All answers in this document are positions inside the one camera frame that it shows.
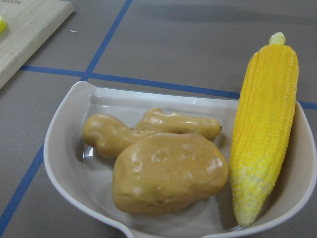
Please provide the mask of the toy potato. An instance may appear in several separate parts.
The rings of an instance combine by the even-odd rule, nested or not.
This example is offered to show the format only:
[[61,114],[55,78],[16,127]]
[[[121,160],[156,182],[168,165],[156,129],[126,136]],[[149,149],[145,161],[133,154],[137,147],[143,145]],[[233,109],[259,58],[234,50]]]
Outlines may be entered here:
[[164,215],[221,191],[228,178],[221,151],[198,134],[161,133],[117,157],[112,199],[132,214]]

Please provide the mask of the toy ginger root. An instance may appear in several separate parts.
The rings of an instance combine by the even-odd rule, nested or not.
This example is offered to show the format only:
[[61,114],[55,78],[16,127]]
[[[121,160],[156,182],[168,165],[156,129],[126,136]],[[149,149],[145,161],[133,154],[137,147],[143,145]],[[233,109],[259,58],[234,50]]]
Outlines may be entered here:
[[158,133],[193,133],[207,139],[220,134],[220,122],[213,118],[191,117],[179,113],[166,114],[152,108],[143,114],[134,128],[108,114],[93,114],[82,128],[83,141],[95,148],[104,158],[116,158],[124,149],[137,141]]

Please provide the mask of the beige dustpan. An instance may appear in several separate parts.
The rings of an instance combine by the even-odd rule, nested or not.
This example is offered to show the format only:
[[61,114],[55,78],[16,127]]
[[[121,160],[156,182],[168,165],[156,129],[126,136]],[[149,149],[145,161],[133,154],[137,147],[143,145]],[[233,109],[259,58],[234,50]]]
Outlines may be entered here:
[[44,143],[61,195],[129,238],[237,238],[297,213],[317,180],[300,105],[286,142],[235,129],[238,102],[75,83]]

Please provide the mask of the yellow toy corn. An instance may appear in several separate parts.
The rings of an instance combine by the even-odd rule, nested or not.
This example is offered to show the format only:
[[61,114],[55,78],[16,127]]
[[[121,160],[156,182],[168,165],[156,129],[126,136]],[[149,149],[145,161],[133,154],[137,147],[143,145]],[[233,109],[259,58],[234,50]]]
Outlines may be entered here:
[[250,59],[240,92],[229,159],[232,206],[251,225],[272,192],[286,155],[299,76],[296,52],[283,33]]

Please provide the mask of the bamboo cutting board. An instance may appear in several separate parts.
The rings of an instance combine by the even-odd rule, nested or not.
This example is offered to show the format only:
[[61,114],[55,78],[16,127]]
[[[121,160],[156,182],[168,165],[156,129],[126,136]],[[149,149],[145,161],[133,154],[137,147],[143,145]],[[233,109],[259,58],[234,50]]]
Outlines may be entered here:
[[66,0],[2,0],[7,27],[0,34],[0,86],[3,87],[72,14]]

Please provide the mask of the yellow lemon slice toy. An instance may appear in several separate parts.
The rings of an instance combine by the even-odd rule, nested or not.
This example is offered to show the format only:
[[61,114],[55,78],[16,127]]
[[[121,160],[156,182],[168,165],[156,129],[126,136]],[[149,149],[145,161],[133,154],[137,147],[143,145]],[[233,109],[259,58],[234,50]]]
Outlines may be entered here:
[[2,33],[7,27],[7,22],[6,20],[0,16],[0,33]]

